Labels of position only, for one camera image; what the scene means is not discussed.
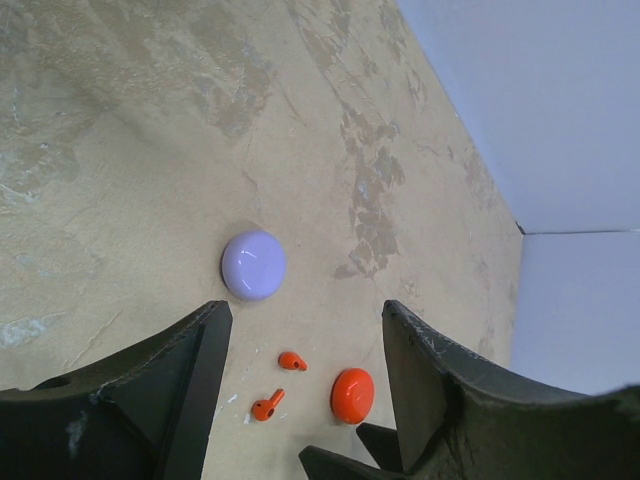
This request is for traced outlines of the orange earbud charging case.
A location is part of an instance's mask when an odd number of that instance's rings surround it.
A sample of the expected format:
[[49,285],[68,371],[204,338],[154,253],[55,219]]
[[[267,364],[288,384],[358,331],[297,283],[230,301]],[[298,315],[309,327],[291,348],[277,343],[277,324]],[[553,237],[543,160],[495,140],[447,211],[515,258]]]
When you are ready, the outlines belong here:
[[333,415],[343,423],[357,425],[370,413],[375,398],[371,375],[361,368],[348,368],[335,379],[330,395]]

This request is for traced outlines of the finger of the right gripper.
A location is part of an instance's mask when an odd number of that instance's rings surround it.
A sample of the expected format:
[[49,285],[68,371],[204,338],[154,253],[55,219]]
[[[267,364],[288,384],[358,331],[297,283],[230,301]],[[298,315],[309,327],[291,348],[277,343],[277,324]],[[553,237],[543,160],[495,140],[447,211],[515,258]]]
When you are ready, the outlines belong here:
[[395,429],[362,423],[356,428],[356,434],[382,470],[403,471],[398,435]]
[[305,447],[298,457],[310,480],[392,480],[400,478],[397,473],[383,471],[315,446]]

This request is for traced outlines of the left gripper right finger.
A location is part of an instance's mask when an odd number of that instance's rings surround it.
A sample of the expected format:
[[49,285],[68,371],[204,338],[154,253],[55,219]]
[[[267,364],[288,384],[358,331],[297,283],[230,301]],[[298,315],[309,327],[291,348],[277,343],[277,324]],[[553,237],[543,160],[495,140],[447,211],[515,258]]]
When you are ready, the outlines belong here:
[[636,479],[639,388],[585,395],[516,374],[396,300],[382,314],[404,472],[415,479]]

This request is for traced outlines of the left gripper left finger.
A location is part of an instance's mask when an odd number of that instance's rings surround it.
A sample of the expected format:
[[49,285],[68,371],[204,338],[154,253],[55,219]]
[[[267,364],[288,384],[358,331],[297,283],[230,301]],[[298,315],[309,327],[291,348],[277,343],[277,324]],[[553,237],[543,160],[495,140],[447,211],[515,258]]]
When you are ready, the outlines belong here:
[[200,478],[232,322],[227,302],[207,302],[102,360],[2,391],[2,478]]

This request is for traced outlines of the purple earbud charging case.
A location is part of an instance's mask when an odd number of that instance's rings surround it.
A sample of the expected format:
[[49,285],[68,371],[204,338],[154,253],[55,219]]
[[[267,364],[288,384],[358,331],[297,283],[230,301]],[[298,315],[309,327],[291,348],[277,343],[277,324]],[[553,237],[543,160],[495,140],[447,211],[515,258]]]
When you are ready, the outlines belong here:
[[287,259],[279,240],[264,230],[248,230],[226,245],[221,271],[230,292],[244,301],[261,301],[282,285]]

